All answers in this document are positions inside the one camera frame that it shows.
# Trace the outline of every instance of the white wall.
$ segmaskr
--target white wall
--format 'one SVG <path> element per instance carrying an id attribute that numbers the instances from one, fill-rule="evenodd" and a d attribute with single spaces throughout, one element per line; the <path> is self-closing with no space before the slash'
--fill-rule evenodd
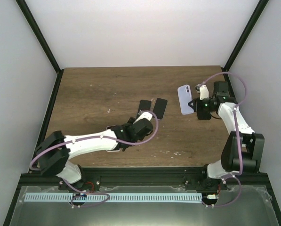
<path id="1" fill-rule="evenodd" d="M 269 1 L 230 71 L 249 87 L 241 112 L 265 136 L 261 171 L 268 173 L 281 209 L 281 0 Z M 232 82 L 240 100 L 243 88 Z"/>
<path id="2" fill-rule="evenodd" d="M 0 0 L 0 225 L 27 172 L 56 73 L 14 0 Z"/>
<path id="3" fill-rule="evenodd" d="M 224 66 L 258 0 L 27 0 L 64 67 Z"/>

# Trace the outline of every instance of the purple cable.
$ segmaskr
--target purple cable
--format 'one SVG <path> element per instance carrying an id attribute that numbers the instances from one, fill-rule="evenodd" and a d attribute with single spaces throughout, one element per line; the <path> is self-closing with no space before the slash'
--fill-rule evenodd
<path id="1" fill-rule="evenodd" d="M 107 196 L 107 198 L 104 199 L 104 200 L 102 200 L 101 202 L 94 203 L 94 204 L 90 204 L 90 205 L 81 205 L 81 206 L 80 206 L 81 208 L 98 206 L 98 205 L 101 205 L 101 204 L 105 203 L 106 201 L 108 201 L 108 200 L 110 199 L 110 195 L 109 195 L 108 193 L 101 193 L 101 192 L 99 192 L 99 193 L 83 192 L 83 191 L 80 191 L 80 190 L 76 189 L 75 187 L 73 187 L 67 180 L 63 179 L 63 181 L 67 184 L 68 187 L 70 187 L 70 188 L 71 188 L 72 190 L 74 190 L 75 192 L 78 192 L 78 193 L 81 193 L 81 194 L 86 194 L 86 195 L 89 195 L 89 194 L 90 194 L 90 195 L 105 195 L 105 196 Z M 78 197 L 83 197 L 83 196 L 82 196 L 82 195 L 77 195 L 77 196 L 73 197 L 73 198 L 71 199 L 71 201 L 70 201 L 71 206 L 74 206 L 73 201 L 74 201 L 75 199 L 77 199 Z"/>
<path id="2" fill-rule="evenodd" d="M 240 180 L 237 177 L 232 177 L 232 178 L 236 179 L 238 184 L 239 184 L 239 193 L 238 193 L 238 195 L 232 201 L 230 201 L 228 203 L 225 203 L 225 204 L 222 204 L 222 205 L 215 205 L 214 207 L 225 207 L 225 206 L 228 206 L 230 204 L 233 204 L 240 197 L 240 195 L 242 193 L 241 182 L 240 182 Z"/>
<path id="3" fill-rule="evenodd" d="M 152 135 L 146 139 L 145 141 L 142 141 L 142 142 L 136 142 L 136 143 L 131 143 L 131 142 L 128 142 L 128 141 L 124 141 L 124 140 L 120 140 L 120 139 L 117 139 L 117 138 L 113 138 L 113 137 L 109 137 L 109 136 L 103 136 L 103 138 L 106 138 L 106 139 L 110 139 L 110 140 L 115 140 L 119 143 L 123 143 L 123 144 L 127 144 L 127 145 L 142 145 L 142 144 L 145 144 L 147 142 L 149 142 L 150 140 L 153 139 L 153 137 L 156 135 L 157 131 L 158 131 L 158 126 L 159 126 L 159 122 L 158 122 L 158 119 L 157 119 L 157 115 L 154 113 L 154 112 L 151 112 L 151 111 L 142 111 L 142 113 L 144 112 L 148 112 L 150 114 L 152 114 L 155 118 L 155 121 L 156 121 L 156 125 L 155 125 L 155 130 L 154 132 L 152 133 Z M 83 140 L 89 140 L 89 139 L 95 139 L 95 138 L 101 138 L 101 136 L 89 136 L 89 137 L 83 137 L 83 138 L 79 138 L 79 139 L 76 139 L 75 142 L 79 142 L 79 141 L 83 141 Z M 67 144 L 71 144 L 72 143 L 72 140 L 70 141 L 66 141 L 66 142 L 62 142 L 62 143 L 59 143 L 57 145 L 54 145 L 46 150 L 44 150 L 43 152 L 41 152 L 40 154 L 38 154 L 36 157 L 34 157 L 34 159 L 31 161 L 31 164 L 30 164 L 30 169 L 31 170 L 40 170 L 40 168 L 35 168 L 33 167 L 34 163 L 40 158 L 42 157 L 43 155 L 45 155 L 47 152 L 50 152 L 51 150 L 54 150 L 58 147 L 61 147 L 63 145 L 67 145 Z"/>
<path id="4" fill-rule="evenodd" d="M 234 117 L 234 124 L 235 124 L 235 132 L 236 132 L 236 138 L 237 138 L 237 146 L 238 146 L 238 154 L 239 154 L 239 160 L 240 160 L 240 171 L 239 173 L 237 173 L 236 175 L 242 175 L 243 173 L 243 158 L 242 158 L 242 149 L 241 149 L 241 139 L 240 139 L 240 131 L 239 131 L 239 126 L 238 126 L 238 120 L 236 118 L 236 109 L 246 100 L 247 98 L 247 85 L 245 83 L 245 81 L 238 75 L 236 74 L 233 74 L 233 73 L 230 73 L 230 72 L 219 72 L 219 73 L 216 73 L 212 76 L 210 76 L 208 79 L 206 79 L 204 82 L 202 82 L 201 84 L 199 84 L 198 86 L 201 87 L 202 85 L 204 85 L 206 82 L 208 82 L 210 79 L 218 76 L 218 75 L 221 75 L 221 74 L 229 74 L 229 75 L 232 75 L 236 78 L 238 78 L 242 83 L 243 83 L 243 86 L 244 86 L 244 89 L 245 89 L 245 95 L 244 95 L 244 98 L 234 107 L 234 110 L 233 110 L 233 117 Z"/>

